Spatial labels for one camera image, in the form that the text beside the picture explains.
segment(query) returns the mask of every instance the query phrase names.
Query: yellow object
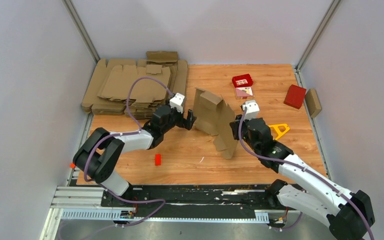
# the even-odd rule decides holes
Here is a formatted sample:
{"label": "yellow object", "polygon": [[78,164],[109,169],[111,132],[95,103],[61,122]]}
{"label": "yellow object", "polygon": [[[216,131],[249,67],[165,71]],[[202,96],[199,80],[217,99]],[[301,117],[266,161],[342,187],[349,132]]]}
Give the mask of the yellow object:
{"label": "yellow object", "polygon": [[[273,124],[273,125],[269,125],[269,127],[273,128],[277,133],[277,137],[274,140],[280,139],[283,135],[285,135],[291,129],[286,123]],[[281,131],[279,127],[284,127],[285,130]]]}

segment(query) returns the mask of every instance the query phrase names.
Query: wooden floor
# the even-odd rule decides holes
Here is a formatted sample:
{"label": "wooden floor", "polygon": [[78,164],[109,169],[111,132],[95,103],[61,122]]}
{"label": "wooden floor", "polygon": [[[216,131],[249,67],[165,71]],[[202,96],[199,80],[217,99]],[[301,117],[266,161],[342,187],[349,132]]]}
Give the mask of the wooden floor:
{"label": "wooden floor", "polygon": [[[199,87],[221,95],[236,114],[242,113],[240,104],[244,100],[235,99],[232,84],[232,77],[242,74],[250,74],[254,80],[252,89],[260,108],[259,117],[268,125],[288,124],[290,131],[279,141],[326,175],[304,106],[298,110],[283,104],[289,86],[297,84],[291,65],[190,65],[186,109],[192,109],[195,87]],[[96,115],[90,131],[98,127],[120,132],[138,128],[130,118],[116,115]],[[270,184],[276,179],[291,182],[262,166],[240,144],[232,159],[222,158],[212,143],[214,138],[196,128],[187,131],[175,127],[155,149],[120,156],[116,171],[131,184]],[[154,163],[157,153],[162,155],[161,166]],[[77,184],[87,184],[82,172]]]}

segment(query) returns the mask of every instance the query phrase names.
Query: white enclosure wall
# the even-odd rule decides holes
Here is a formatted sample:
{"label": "white enclosure wall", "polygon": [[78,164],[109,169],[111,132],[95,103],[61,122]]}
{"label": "white enclosure wall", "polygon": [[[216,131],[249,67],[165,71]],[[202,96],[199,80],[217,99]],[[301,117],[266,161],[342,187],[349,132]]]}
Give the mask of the white enclosure wall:
{"label": "white enclosure wall", "polygon": [[331,178],[368,193],[384,240],[384,1],[342,1],[302,74]]}
{"label": "white enclosure wall", "polygon": [[101,58],[296,64],[331,0],[73,0]]}
{"label": "white enclosure wall", "polygon": [[0,240],[39,238],[93,68],[62,1],[0,1]]}

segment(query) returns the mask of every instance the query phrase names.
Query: metal frame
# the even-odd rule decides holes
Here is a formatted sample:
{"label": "metal frame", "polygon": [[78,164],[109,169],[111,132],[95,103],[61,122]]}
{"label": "metal frame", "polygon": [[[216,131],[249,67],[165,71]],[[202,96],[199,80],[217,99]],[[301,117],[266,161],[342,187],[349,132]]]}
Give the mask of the metal frame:
{"label": "metal frame", "polygon": [[314,47],[316,46],[317,42],[319,41],[320,36],[323,34],[326,26],[332,19],[332,16],[335,14],[336,10],[338,9],[339,4],[342,2],[342,0],[333,0],[330,4],[329,8],[327,9],[327,12],[324,14],[320,24],[317,27],[317,30],[315,31],[314,35],[312,36],[310,42],[308,43],[307,48],[305,49],[304,53],[302,54],[301,58],[298,61],[298,64],[296,65],[296,70],[299,72],[304,64],[306,63],[307,59],[309,58],[311,52],[313,51]]}
{"label": "metal frame", "polygon": [[[294,69],[294,73],[295,73],[295,78],[296,78],[296,82],[298,83],[298,86],[300,86],[302,88],[306,88],[306,86],[303,84],[301,71],[296,71]],[[317,148],[320,152],[321,161],[323,162],[323,166],[324,166],[324,169],[326,170],[327,177],[330,179],[331,175],[329,174],[329,168],[328,168],[328,165],[326,163],[325,153],[323,152],[323,146],[322,146],[322,143],[320,142],[321,138],[319,137],[319,134],[317,132],[317,127],[316,127],[316,124],[314,123],[313,118],[310,117],[309,109],[307,107],[307,104],[305,104],[305,101],[306,100],[304,99],[305,111],[307,112],[308,120],[310,121],[311,130],[314,134],[315,142],[316,142]]]}
{"label": "metal frame", "polygon": [[67,8],[68,14],[70,14],[71,19],[73,20],[78,32],[80,33],[81,38],[83,39],[84,43],[86,44],[87,49],[90,52],[90,55],[92,55],[93,60],[95,60],[95,63],[97,63],[101,58],[98,55],[97,50],[94,47],[94,44],[92,43],[91,38],[88,35],[88,32],[86,31],[85,26],[82,23],[82,20],[80,19],[79,15],[77,14],[76,8],[73,5],[73,2],[71,0],[62,0],[65,7]]}
{"label": "metal frame", "polygon": [[[100,60],[100,56],[98,55],[97,50],[95,49],[91,38],[89,37],[85,26],[83,25],[76,8],[73,5],[71,0],[62,0],[65,5],[69,15],[71,16],[75,26],[77,27],[78,32],[80,33],[84,43],[86,44],[92,58],[95,62]],[[300,87],[305,87],[303,84],[303,78],[301,75],[301,69],[305,65],[307,59],[309,58],[312,50],[316,46],[318,40],[323,34],[326,26],[329,21],[332,19],[336,10],[338,9],[339,4],[342,0],[332,0],[327,12],[325,13],[322,21],[320,22],[317,30],[312,36],[308,46],[306,47],[304,53],[299,59],[296,66],[294,68],[294,74],[297,81],[297,84]],[[317,127],[311,117],[308,117],[311,125],[311,129],[316,138],[316,143],[318,149],[320,151],[320,155],[322,158],[322,162],[326,169],[326,172],[329,176],[329,170],[326,164],[325,155],[323,152],[323,147],[320,141],[320,137],[318,135]],[[93,114],[90,113],[87,117],[83,134],[80,139],[79,147],[86,141],[86,138],[89,135],[89,131],[91,128],[93,120]],[[67,186],[65,187],[57,187],[54,198],[52,200],[52,204],[50,206],[42,233],[40,235],[40,240],[54,240],[57,231],[59,229],[61,220],[72,220],[72,219],[82,219],[82,220],[123,220],[121,217],[121,211],[133,211],[134,209],[131,207],[102,207],[101,206],[101,197],[103,195],[104,189],[101,187],[69,187],[68,184],[71,180],[75,180],[79,176],[80,169],[75,167],[69,171],[67,175]],[[221,219],[221,218],[212,218],[212,219],[195,219],[195,218],[158,218],[152,217],[150,221],[157,222],[212,222],[212,223],[267,223],[269,219],[269,213],[271,214],[279,214],[279,210],[256,210],[255,218],[250,219]],[[140,218],[129,219],[129,221],[137,221]]]}

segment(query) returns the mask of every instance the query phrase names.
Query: red block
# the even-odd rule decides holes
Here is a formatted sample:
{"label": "red block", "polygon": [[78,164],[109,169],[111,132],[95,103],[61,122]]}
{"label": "red block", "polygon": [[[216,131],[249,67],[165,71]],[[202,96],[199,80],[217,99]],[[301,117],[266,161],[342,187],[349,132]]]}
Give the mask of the red block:
{"label": "red block", "polygon": [[161,165],[161,154],[157,153],[155,154],[155,166]]}
{"label": "red block", "polygon": [[306,89],[291,85],[289,89],[287,90],[284,104],[291,106],[296,109],[300,109],[303,105],[304,98],[306,97]]}
{"label": "red block", "polygon": [[242,88],[242,87],[251,87],[254,81],[251,78],[251,75],[248,73],[248,74],[232,77],[232,83],[235,88]]}

